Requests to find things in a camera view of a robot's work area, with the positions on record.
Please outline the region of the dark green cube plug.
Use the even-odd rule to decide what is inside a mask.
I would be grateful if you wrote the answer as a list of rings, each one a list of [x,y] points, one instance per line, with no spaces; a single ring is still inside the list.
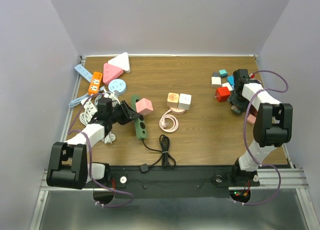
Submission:
[[[236,105],[232,105],[230,109],[236,115],[241,115],[244,112],[241,107],[238,107]]]

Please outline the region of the green power strip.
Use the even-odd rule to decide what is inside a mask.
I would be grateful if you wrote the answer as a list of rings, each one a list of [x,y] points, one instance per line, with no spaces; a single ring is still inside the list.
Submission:
[[[130,97],[132,108],[137,111],[136,102],[138,102],[141,97],[134,94]],[[147,139],[148,133],[145,125],[144,117],[141,115],[139,118],[134,120],[135,133],[138,140]]]

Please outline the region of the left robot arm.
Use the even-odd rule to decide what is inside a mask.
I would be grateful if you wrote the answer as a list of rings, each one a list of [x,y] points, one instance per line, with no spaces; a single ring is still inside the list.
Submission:
[[[125,125],[142,115],[126,101],[113,107],[110,98],[101,98],[97,112],[86,127],[66,142],[56,142],[51,148],[46,182],[49,186],[82,189],[87,183],[89,164],[87,152],[107,137],[115,123]]]

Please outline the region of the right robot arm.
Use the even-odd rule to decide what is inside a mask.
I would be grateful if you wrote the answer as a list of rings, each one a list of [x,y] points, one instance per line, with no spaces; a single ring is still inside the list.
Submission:
[[[253,106],[257,116],[253,127],[253,141],[244,140],[246,152],[236,160],[230,172],[232,183],[241,185],[253,180],[264,159],[276,148],[291,140],[293,106],[273,98],[258,80],[246,79],[235,83],[238,99]]]

